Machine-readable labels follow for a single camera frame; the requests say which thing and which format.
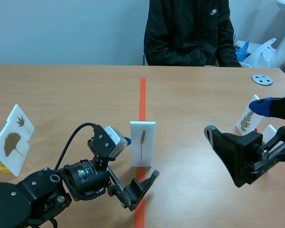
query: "leaf card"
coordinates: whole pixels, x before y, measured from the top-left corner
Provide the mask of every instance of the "leaf card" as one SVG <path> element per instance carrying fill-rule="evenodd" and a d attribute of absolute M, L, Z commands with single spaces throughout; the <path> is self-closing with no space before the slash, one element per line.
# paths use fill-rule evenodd
<path fill-rule="evenodd" d="M 18 177 L 29 151 L 29 144 L 11 120 L 0 132 L 0 161 Z"/>
<path fill-rule="evenodd" d="M 133 167 L 151 167 L 156 122 L 131 121 Z"/>
<path fill-rule="evenodd" d="M 250 100 L 249 104 L 255 100 L 259 100 L 260 98 L 257 95 L 254 95 Z M 249 108 L 249 104 L 247 105 L 244 113 L 236 124 L 239 132 L 242 135 L 246 135 L 256 129 L 256 127 L 260 124 L 262 119 L 264 118 L 261 115 L 258 115 L 252 112 Z"/>
<path fill-rule="evenodd" d="M 28 119 L 28 117 L 24 114 L 19 105 L 16 104 L 14 106 L 6 121 L 9 120 L 11 120 L 18 126 L 18 130 L 20 131 L 21 135 L 26 139 L 26 141 L 29 141 L 31 139 L 35 127 Z"/>

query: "orange line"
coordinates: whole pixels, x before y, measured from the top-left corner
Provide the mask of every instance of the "orange line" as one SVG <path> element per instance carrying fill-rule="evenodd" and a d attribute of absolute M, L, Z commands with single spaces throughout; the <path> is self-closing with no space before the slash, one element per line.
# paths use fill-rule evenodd
<path fill-rule="evenodd" d="M 139 95 L 139 121 L 146 121 L 146 78 L 141 78 L 141 90 Z M 136 169 L 136 178 L 139 182 L 145 180 L 145 168 Z M 144 198 L 134 212 L 134 228 L 144 228 Z"/>
<path fill-rule="evenodd" d="M 139 94 L 139 121 L 146 121 L 146 78 L 141 78 L 141 92 Z"/>

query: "white wall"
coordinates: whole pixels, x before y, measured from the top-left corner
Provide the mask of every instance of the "white wall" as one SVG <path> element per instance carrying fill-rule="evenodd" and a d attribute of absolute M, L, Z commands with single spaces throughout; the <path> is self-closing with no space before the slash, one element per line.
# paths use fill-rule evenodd
<path fill-rule="evenodd" d="M 263 44 L 276 38 L 277 48 L 285 35 L 285 13 L 276 0 L 229 0 L 229 5 L 236 40 Z"/>
<path fill-rule="evenodd" d="M 149 0 L 0 0 L 0 63 L 141 65 Z M 230 0 L 237 39 L 277 45 L 275 0 Z"/>

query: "logo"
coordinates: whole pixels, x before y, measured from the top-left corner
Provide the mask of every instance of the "logo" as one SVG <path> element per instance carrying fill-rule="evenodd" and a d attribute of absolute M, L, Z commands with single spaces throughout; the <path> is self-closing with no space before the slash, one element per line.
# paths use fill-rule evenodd
<path fill-rule="evenodd" d="M 214 10 L 210 13 L 210 15 L 212 16 L 212 15 L 216 14 L 217 12 L 218 12 L 218 10 L 217 10 L 217 9 L 214 9 Z"/>

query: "black jacket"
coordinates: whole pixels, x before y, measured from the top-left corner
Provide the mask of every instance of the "black jacket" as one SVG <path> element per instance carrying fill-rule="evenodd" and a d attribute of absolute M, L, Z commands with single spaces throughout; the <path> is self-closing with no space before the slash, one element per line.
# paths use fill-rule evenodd
<path fill-rule="evenodd" d="M 149 65 L 241 67 L 228 0 L 150 0 L 145 32 Z"/>

